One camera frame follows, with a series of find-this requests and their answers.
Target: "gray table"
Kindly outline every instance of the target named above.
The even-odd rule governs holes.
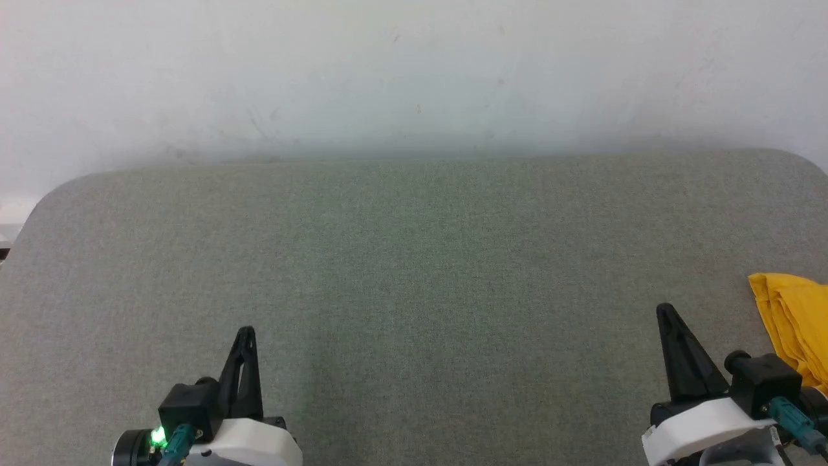
[[[828,282],[826,199],[774,151],[81,178],[0,270],[0,463],[107,464],[252,324],[306,464],[642,464],[656,305],[770,351],[746,277]]]

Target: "green led light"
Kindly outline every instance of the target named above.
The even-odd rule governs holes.
[[[156,447],[166,446],[166,435],[164,435],[164,426],[159,425],[157,429],[150,433],[150,441]]]

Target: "cable connector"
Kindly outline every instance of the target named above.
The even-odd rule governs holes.
[[[189,424],[179,425],[164,448],[162,460],[158,466],[178,466],[183,463],[190,454],[193,443],[195,443],[195,428]]]
[[[797,440],[808,454],[821,454],[826,449],[826,437],[814,429],[814,423],[784,396],[777,396],[768,403],[768,415]]]

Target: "yellow cloth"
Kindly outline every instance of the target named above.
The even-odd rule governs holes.
[[[828,286],[786,274],[748,277],[777,355],[828,394]]]

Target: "white wall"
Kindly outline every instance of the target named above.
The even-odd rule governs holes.
[[[825,0],[2,0],[0,223],[90,172],[781,148],[828,168]]]

